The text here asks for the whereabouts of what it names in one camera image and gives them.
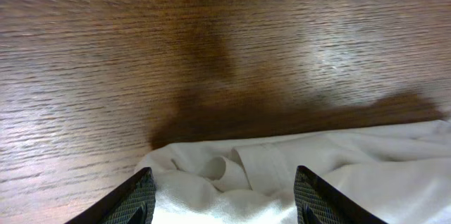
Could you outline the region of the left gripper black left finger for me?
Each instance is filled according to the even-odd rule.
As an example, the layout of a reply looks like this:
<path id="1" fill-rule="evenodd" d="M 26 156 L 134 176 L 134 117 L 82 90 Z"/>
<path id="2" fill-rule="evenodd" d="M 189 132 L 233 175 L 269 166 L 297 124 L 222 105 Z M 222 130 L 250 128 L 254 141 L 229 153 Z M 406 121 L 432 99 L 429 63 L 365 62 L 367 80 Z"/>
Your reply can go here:
<path id="1" fill-rule="evenodd" d="M 151 224 L 156 184 L 151 168 L 143 168 L 66 224 Z"/>

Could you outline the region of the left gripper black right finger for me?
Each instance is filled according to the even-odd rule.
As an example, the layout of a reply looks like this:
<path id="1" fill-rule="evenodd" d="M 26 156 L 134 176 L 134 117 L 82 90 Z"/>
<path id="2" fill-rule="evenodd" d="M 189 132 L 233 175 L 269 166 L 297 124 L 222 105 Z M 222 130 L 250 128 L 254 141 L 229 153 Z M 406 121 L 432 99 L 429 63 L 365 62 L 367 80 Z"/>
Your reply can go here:
<path id="1" fill-rule="evenodd" d="M 386 224 L 305 166 L 294 183 L 298 224 Z"/>

